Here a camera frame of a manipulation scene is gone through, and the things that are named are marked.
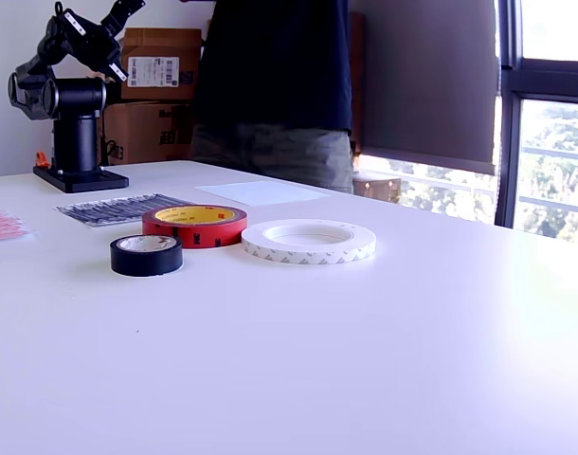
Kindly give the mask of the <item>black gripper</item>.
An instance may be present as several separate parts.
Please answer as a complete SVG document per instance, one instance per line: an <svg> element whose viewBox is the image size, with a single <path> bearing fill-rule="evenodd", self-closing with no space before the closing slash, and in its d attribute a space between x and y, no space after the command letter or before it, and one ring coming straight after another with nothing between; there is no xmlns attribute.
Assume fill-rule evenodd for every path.
<svg viewBox="0 0 578 455"><path fill-rule="evenodd" d="M129 13L112 9L99 24L94 24L72 9L63 11L63 52L89 69L116 82L125 82L128 73L121 63L117 36L124 29Z"/></svg>

